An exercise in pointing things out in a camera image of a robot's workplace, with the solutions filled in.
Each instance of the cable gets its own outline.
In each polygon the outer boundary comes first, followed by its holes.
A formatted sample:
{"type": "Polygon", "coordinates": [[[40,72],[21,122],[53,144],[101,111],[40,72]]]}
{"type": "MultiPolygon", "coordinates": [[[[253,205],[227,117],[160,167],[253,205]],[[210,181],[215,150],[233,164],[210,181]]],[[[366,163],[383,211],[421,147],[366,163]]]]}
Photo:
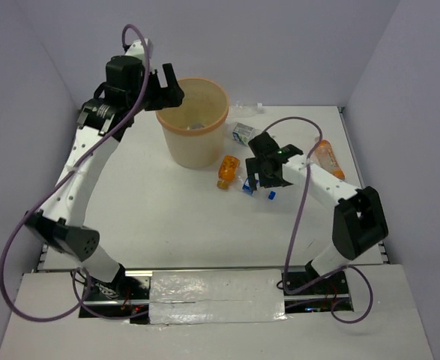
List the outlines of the cable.
{"type": "MultiPolygon", "coordinates": [[[[88,157],[90,157],[91,154],[93,154],[93,152],[95,150],[97,150],[100,146],[102,146],[110,137],[112,137],[132,117],[135,116],[136,112],[138,111],[139,107],[141,106],[143,98],[145,97],[145,92],[146,92],[146,88],[148,85],[148,78],[150,76],[150,56],[148,54],[148,47],[147,47],[146,40],[143,37],[142,33],[136,28],[136,26],[131,25],[131,24],[128,24],[123,28],[123,32],[121,33],[121,42],[123,44],[125,44],[124,38],[125,38],[125,35],[126,35],[126,32],[128,29],[131,29],[136,33],[136,35],[138,36],[138,38],[140,39],[140,41],[142,43],[142,47],[145,52],[145,76],[143,78],[142,88],[139,92],[139,95],[138,95],[138,98],[136,99],[135,104],[133,105],[131,110],[128,112],[128,114],[111,131],[109,131],[102,139],[100,139],[96,144],[94,144],[80,159],[78,159],[78,161],[73,165],[74,169],[79,168],[79,166],[83,163],[83,161],[85,161],[88,157]]],[[[51,321],[55,321],[55,320],[59,320],[59,319],[63,319],[64,317],[67,317],[68,315],[72,314],[80,306],[85,308],[85,310],[89,311],[89,309],[83,304],[85,299],[88,297],[88,295],[90,293],[90,289],[91,289],[91,277],[85,269],[83,269],[83,271],[87,274],[86,277],[87,277],[88,287],[87,287],[85,293],[83,294],[83,297],[80,298],[79,296],[77,296],[76,299],[78,300],[78,304],[76,304],[70,310],[65,311],[64,313],[61,313],[57,316],[52,316],[52,317],[35,317],[35,316],[30,316],[26,313],[23,313],[12,302],[10,296],[7,293],[7,289],[6,289],[6,286],[4,283],[4,265],[6,263],[8,251],[10,250],[10,247],[13,244],[13,240],[16,238],[16,235],[18,235],[18,232],[25,225],[25,223],[29,219],[29,217],[32,216],[51,196],[53,196],[59,189],[61,189],[61,187],[63,185],[65,185],[68,182],[68,180],[71,179],[71,177],[73,176],[74,173],[75,173],[75,170],[71,170],[61,181],[59,181],[56,184],[56,186],[46,196],[44,196],[42,199],[38,200],[38,202],[36,204],[34,204],[27,211],[25,216],[23,216],[22,220],[20,220],[19,223],[13,229],[13,232],[11,233],[10,237],[8,238],[8,240],[4,246],[3,251],[1,252],[1,256],[0,256],[0,292],[1,292],[1,296],[3,297],[4,302],[6,302],[7,306],[11,309],[11,311],[13,311],[16,315],[18,315],[19,317],[22,317],[25,320],[33,321],[36,323],[48,323],[51,321]]],[[[79,268],[76,269],[75,274],[79,273],[79,271],[80,271],[79,268]]],[[[73,276],[73,290],[74,290],[75,294],[77,295],[78,292],[76,291],[76,287],[75,287],[75,282],[76,282],[75,279],[76,279],[76,276],[73,276]]]]}
{"type": "Polygon", "coordinates": [[[316,150],[316,148],[318,148],[319,144],[323,140],[323,131],[314,121],[309,120],[308,118],[303,118],[301,116],[288,116],[286,118],[281,118],[280,120],[276,120],[276,121],[272,122],[271,124],[269,124],[269,126],[267,126],[263,130],[263,132],[268,131],[276,124],[279,124],[281,122],[285,122],[287,120],[300,120],[303,122],[307,122],[308,124],[311,124],[318,131],[319,138],[318,138],[318,141],[316,142],[316,144],[310,149],[310,151],[307,154],[307,177],[306,177],[306,181],[304,183],[303,194],[301,195],[300,207],[298,209],[298,213],[296,214],[296,219],[295,219],[295,224],[293,226],[292,236],[289,240],[288,252],[286,253],[285,266],[284,266],[284,270],[283,270],[283,279],[277,284],[277,287],[279,289],[282,289],[285,292],[285,294],[287,294],[287,295],[296,295],[298,293],[302,293],[304,290],[310,288],[312,285],[318,283],[319,281],[322,281],[325,278],[329,278],[331,275],[334,275],[337,272],[342,272],[343,270],[346,270],[346,269],[353,269],[363,278],[364,282],[366,283],[366,285],[368,287],[368,291],[370,292],[370,303],[368,304],[368,308],[365,311],[365,313],[363,315],[361,315],[360,317],[358,317],[357,319],[354,319],[354,320],[340,319],[336,314],[334,314],[334,308],[340,302],[344,302],[346,300],[346,299],[343,299],[343,300],[337,301],[336,303],[333,304],[333,306],[331,306],[331,313],[333,315],[333,318],[341,323],[345,323],[345,324],[359,323],[360,321],[364,320],[370,314],[370,311],[373,308],[373,288],[371,287],[370,282],[368,281],[367,277],[363,274],[363,272],[353,265],[340,266],[339,268],[336,268],[333,271],[328,272],[327,274],[319,276],[316,279],[310,281],[309,283],[306,283],[303,286],[298,287],[297,289],[293,289],[293,290],[288,289],[287,276],[288,276],[288,270],[289,270],[289,263],[290,263],[290,260],[292,257],[293,247],[295,246],[296,235],[298,233],[298,227],[300,226],[301,217],[303,216],[304,206],[307,201],[308,189],[310,187],[310,179],[311,179],[310,158],[311,158],[311,155],[313,155],[313,152],[316,150]]]}

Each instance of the red wire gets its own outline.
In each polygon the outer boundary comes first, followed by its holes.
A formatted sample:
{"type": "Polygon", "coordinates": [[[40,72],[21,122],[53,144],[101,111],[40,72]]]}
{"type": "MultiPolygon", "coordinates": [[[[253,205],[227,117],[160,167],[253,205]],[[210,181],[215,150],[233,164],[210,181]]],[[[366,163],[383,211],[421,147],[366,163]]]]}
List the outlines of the red wire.
{"type": "Polygon", "coordinates": [[[331,303],[334,304],[335,300],[338,297],[338,291],[337,291],[337,288],[334,286],[333,281],[331,281],[331,280],[330,280],[330,285],[331,285],[331,287],[333,288],[333,291],[334,291],[334,297],[333,297],[333,300],[331,300],[331,303]]]}
{"type": "Polygon", "coordinates": [[[131,289],[128,289],[127,295],[124,297],[123,305],[121,306],[122,310],[124,310],[127,301],[130,299],[130,293],[131,293],[131,289]]]}

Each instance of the black bracket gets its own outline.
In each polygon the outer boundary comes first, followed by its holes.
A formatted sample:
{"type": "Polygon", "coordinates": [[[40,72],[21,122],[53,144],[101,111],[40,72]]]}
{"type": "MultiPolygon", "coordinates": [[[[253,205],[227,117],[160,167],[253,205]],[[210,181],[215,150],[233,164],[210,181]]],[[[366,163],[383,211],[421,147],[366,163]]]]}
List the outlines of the black bracket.
{"type": "Polygon", "coordinates": [[[254,137],[248,146],[255,155],[245,161],[251,190],[256,190],[255,174],[258,174],[259,186],[263,188],[291,185],[283,179],[283,164],[295,155],[302,155],[299,148],[291,144],[280,148],[269,133],[254,137]]]}
{"type": "MultiPolygon", "coordinates": [[[[162,88],[157,71],[150,73],[145,96],[137,112],[179,107],[184,98],[171,64],[164,64],[167,86],[162,88]]],[[[98,129],[100,135],[113,129],[131,110],[141,91],[145,68],[134,56],[114,56],[106,64],[106,81],[94,91],[93,98],[83,104],[78,126],[98,129]]],[[[113,136],[121,141],[133,119],[113,136]]]]}
{"type": "Polygon", "coordinates": [[[334,207],[333,244],[348,260],[356,259],[388,236],[378,192],[370,186],[357,192],[349,199],[340,199],[334,207]]]}

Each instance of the white table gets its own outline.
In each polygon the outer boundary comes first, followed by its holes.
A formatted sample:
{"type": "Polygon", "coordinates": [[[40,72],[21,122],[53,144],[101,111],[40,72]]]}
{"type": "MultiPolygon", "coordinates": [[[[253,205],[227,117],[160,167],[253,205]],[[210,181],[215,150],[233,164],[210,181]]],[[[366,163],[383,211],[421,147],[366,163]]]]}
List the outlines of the white table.
{"type": "MultiPolygon", "coordinates": [[[[433,360],[400,265],[362,266],[375,291],[373,312],[357,325],[329,313],[298,313],[285,321],[204,325],[129,325],[79,319],[74,313],[50,323],[12,315],[0,360],[433,360]]],[[[346,272],[356,311],[367,306],[362,280],[346,272]]],[[[16,305],[28,314],[52,316],[75,303],[68,273],[27,274],[16,305]]],[[[342,312],[343,318],[358,313],[342,312]]]]}
{"type": "MultiPolygon", "coordinates": [[[[343,123],[335,106],[266,106],[251,118],[229,118],[263,129],[285,116],[317,122],[346,174],[360,185],[343,123]]],[[[316,129],[288,121],[271,129],[280,146],[289,143],[307,152],[316,129]]],[[[225,155],[244,164],[248,147],[225,139],[225,155]]],[[[105,166],[88,205],[85,225],[100,231],[100,243],[127,269],[225,268],[281,266],[298,210],[301,191],[277,190],[273,202],[238,190],[216,188],[222,159],[204,169],[185,169],[171,158],[153,112],[143,112],[127,130],[105,166]]],[[[333,209],[307,200],[292,258],[304,265],[331,241],[333,209]]],[[[380,264],[377,246],[360,256],[359,264],[380,264]]],[[[49,250],[43,269],[71,269],[67,257],[49,250]]]]}

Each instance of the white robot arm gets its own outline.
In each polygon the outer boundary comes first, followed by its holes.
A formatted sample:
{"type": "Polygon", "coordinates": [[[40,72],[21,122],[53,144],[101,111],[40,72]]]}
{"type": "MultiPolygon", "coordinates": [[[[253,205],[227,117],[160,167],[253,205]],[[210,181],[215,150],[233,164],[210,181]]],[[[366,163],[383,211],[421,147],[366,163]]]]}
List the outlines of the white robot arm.
{"type": "MultiPolygon", "coordinates": [[[[248,145],[255,155],[246,160],[252,190],[256,189],[256,174],[264,188],[304,187],[308,160],[301,150],[293,145],[280,148],[268,133],[248,145]]],[[[388,235],[382,204],[372,187],[357,188],[310,163],[308,194],[334,211],[332,243],[306,266],[312,278],[347,265],[388,235]]]]}
{"type": "MultiPolygon", "coordinates": [[[[146,43],[151,55],[151,42],[146,43]]],[[[139,96],[145,76],[145,52],[140,40],[128,46],[125,51],[125,55],[114,56],[108,61],[106,82],[82,106],[73,147],[60,180],[71,170],[75,171],[74,175],[26,221],[26,226],[40,240],[87,269],[97,290],[111,299],[124,296],[126,292],[134,293],[138,284],[135,279],[126,277],[124,267],[99,245],[98,231],[83,224],[94,186],[133,120],[128,121],[94,151],[79,168],[73,167],[78,159],[126,116],[139,96]]],[[[139,111],[181,105],[184,93],[176,81],[172,65],[164,64],[163,70],[168,86],[161,88],[157,72],[151,72],[139,111]]]]}

